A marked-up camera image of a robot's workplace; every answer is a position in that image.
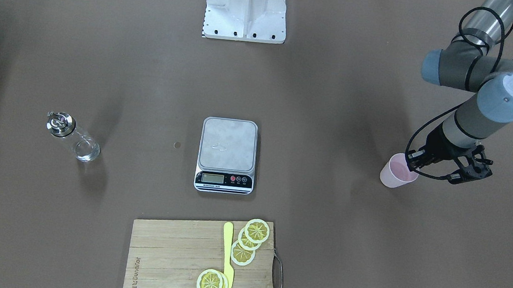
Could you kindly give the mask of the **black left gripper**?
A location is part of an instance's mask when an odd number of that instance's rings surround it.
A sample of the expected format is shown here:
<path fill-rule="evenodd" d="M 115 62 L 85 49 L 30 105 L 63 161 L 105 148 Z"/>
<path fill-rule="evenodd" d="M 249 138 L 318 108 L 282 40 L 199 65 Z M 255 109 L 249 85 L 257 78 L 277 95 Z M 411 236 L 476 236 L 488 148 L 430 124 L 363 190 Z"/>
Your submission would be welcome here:
<path fill-rule="evenodd" d="M 437 125 L 437 127 L 427 135 L 425 144 L 420 147 L 419 151 L 408 153 L 407 167 L 410 171 L 416 171 L 433 163 L 437 164 L 443 161 L 451 161 L 454 163 L 452 158 L 459 149 L 455 141 L 461 144 L 462 135 L 462 129 L 457 123 L 443 122 Z"/>

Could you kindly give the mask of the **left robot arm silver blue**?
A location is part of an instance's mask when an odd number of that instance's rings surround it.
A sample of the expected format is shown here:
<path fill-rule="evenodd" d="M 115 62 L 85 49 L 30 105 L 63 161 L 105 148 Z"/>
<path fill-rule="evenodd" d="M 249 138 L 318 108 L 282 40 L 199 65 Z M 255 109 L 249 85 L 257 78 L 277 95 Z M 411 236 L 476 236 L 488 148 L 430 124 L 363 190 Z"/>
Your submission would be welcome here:
<path fill-rule="evenodd" d="M 492 175 L 482 140 L 513 122 L 513 59 L 503 59 L 504 43 L 513 30 L 513 0 L 486 0 L 458 23 L 445 49 L 426 55 L 422 78 L 437 86 L 463 89 L 474 95 L 445 111 L 444 121 L 427 135 L 424 145 L 405 148 L 407 169 L 453 161 L 454 172 L 440 176 L 461 184 Z"/>

